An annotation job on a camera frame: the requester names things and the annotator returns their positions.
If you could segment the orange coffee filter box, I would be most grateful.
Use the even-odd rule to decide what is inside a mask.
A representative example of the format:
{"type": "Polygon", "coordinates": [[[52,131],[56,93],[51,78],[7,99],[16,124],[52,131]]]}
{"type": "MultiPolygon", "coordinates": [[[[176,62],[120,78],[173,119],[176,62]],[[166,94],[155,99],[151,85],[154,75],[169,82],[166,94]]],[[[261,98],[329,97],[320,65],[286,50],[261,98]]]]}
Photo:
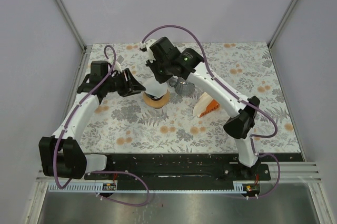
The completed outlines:
{"type": "Polygon", "coordinates": [[[216,100],[213,99],[213,100],[206,106],[205,110],[204,110],[202,113],[200,113],[200,114],[198,115],[198,117],[199,117],[199,118],[200,118],[200,117],[203,117],[203,116],[209,114],[210,112],[213,112],[213,111],[217,110],[219,107],[220,107],[220,104],[219,104],[216,100]]]}

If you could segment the clear glass dripper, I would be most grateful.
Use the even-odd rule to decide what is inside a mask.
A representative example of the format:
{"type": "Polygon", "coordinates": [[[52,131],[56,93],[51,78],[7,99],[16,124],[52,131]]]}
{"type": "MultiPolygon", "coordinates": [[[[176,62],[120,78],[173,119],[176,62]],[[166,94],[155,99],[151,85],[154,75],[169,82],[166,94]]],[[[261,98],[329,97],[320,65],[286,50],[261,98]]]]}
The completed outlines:
{"type": "Polygon", "coordinates": [[[184,78],[171,78],[168,81],[169,85],[174,88],[175,92],[181,96],[192,95],[195,91],[195,86],[193,83],[188,82],[184,78]]]}

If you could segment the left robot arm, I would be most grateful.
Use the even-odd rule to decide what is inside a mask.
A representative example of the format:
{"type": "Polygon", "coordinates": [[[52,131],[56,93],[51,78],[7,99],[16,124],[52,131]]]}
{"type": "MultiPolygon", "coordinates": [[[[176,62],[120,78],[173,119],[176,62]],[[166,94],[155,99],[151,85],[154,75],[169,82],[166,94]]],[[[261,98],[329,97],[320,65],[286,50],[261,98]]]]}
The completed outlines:
{"type": "Polygon", "coordinates": [[[104,154],[84,154],[79,141],[91,116],[109,93],[121,97],[139,94],[145,87],[128,68],[112,70],[106,61],[93,61],[77,89],[75,103],[59,128],[39,141],[39,153],[44,175],[80,179],[95,171],[102,179],[113,176],[114,166],[104,154]]]}

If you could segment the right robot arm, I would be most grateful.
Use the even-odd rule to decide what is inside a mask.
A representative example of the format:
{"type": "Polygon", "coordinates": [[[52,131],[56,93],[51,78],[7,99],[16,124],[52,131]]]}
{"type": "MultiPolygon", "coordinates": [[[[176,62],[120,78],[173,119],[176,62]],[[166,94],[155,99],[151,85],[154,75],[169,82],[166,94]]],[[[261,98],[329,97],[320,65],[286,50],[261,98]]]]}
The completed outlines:
{"type": "Polygon", "coordinates": [[[247,180],[253,179],[259,172],[258,157],[253,151],[248,133],[255,125],[256,111],[260,100],[239,93],[232,87],[224,88],[220,78],[212,76],[206,66],[206,60],[195,50],[187,48],[182,52],[167,37],[150,39],[141,43],[141,51],[147,52],[149,67],[158,83],[162,84],[171,77],[181,77],[201,88],[217,101],[229,115],[223,126],[225,132],[235,139],[239,152],[240,175],[247,180]]]}

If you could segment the white paper coffee filter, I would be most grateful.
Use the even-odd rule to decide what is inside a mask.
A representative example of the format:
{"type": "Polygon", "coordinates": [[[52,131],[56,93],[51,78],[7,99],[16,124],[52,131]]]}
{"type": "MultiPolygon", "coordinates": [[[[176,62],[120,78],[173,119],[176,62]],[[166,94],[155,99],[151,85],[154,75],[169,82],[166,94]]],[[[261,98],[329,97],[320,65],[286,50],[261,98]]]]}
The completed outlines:
{"type": "Polygon", "coordinates": [[[161,98],[167,92],[167,83],[160,84],[154,77],[149,78],[143,83],[145,93],[155,99],[161,98]]]}

